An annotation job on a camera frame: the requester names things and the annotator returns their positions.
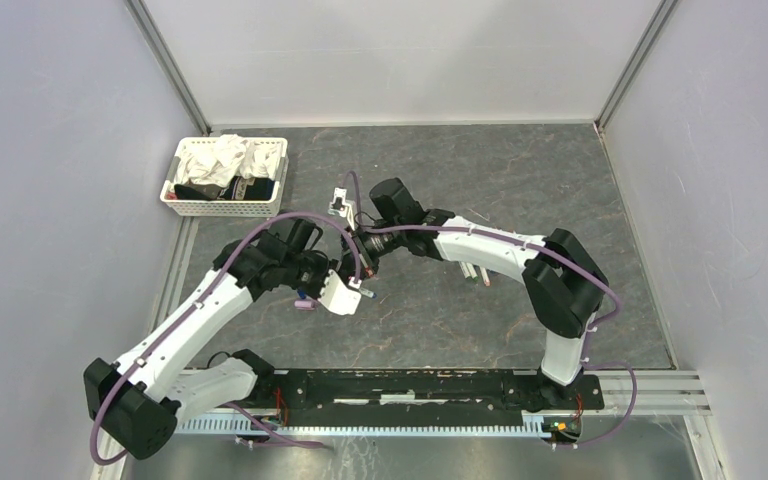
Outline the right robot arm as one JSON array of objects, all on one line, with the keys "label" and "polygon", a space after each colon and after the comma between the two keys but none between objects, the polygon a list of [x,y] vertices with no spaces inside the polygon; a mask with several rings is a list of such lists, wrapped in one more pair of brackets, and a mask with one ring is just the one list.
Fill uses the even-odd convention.
[{"label": "right robot arm", "polygon": [[360,255],[364,277],[374,276],[383,256],[405,248],[417,257],[457,263],[467,275],[476,269],[521,283],[536,318],[546,330],[537,392],[551,408],[578,393],[587,335],[604,298],[613,298],[607,277],[571,232],[522,235],[476,224],[451,211],[425,209],[399,178],[370,192],[378,218],[361,222],[360,203],[336,188],[329,212],[345,219],[348,252]]}]

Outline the clear cap blue pen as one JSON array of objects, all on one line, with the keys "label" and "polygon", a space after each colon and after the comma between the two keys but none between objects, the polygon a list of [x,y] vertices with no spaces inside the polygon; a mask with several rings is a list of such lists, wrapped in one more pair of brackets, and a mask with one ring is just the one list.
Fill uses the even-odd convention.
[{"label": "clear cap blue pen", "polygon": [[358,291],[365,297],[370,299],[375,299],[377,297],[377,294],[371,290],[365,289],[365,288],[359,288]]}]

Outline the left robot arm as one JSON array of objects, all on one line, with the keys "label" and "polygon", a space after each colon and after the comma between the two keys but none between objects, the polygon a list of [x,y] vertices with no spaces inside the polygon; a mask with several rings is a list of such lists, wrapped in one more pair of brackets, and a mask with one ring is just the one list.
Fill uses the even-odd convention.
[{"label": "left robot arm", "polygon": [[349,256],[339,263],[351,271],[345,276],[328,263],[307,271],[306,260],[319,258],[320,252],[268,231],[279,223],[313,225],[324,219],[289,212],[259,225],[223,250],[199,288],[148,337],[112,363],[97,358],[87,366],[83,381],[93,421],[90,454],[97,465],[112,465],[127,455],[148,458],[168,442],[178,422],[221,404],[243,400],[257,408],[272,399],[273,379],[240,359],[198,374],[194,384],[181,375],[195,354],[263,291],[286,285],[320,298],[335,314],[356,311],[365,268],[348,232],[341,236]]}]

